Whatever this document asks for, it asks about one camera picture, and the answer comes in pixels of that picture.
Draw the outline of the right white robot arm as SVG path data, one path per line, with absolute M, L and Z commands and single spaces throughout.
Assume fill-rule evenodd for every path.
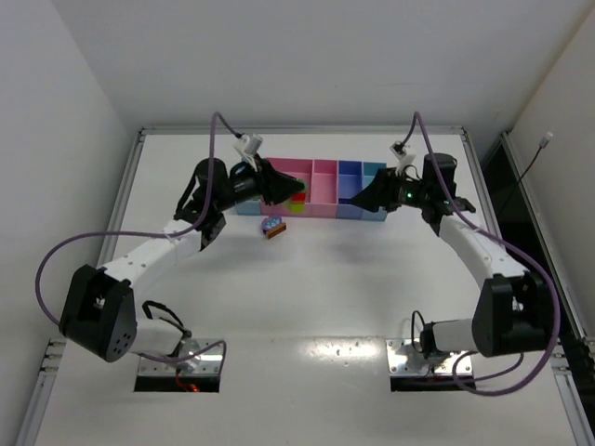
M 456 166 L 453 156 L 437 153 L 425 156 L 419 179 L 402 167 L 380 168 L 350 204 L 369 212 L 390 213 L 402 206 L 420 210 L 480 288 L 471 318 L 424 324 L 419 345 L 425 357 L 473 351 L 491 358 L 544 350 L 556 321 L 549 288 L 483 233 L 475 207 L 455 195 Z

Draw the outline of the multicolour lego block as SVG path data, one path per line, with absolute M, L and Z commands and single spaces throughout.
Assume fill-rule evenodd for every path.
M 306 208 L 307 192 L 301 191 L 293 194 L 288 203 L 289 212 L 292 214 L 303 214 Z

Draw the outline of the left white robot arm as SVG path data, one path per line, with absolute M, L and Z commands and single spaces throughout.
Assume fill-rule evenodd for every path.
M 175 213 L 156 237 L 99 267 L 75 271 L 59 332 L 107 362 L 131 353 L 165 363 L 181 363 L 182 344 L 191 336 L 175 318 L 138 315 L 144 293 L 166 272 L 204 251 L 222 232 L 224 213 L 255 198 L 279 204 L 302 191 L 295 177 L 260 157 L 228 169 L 220 159 L 204 159 L 192 173 Z

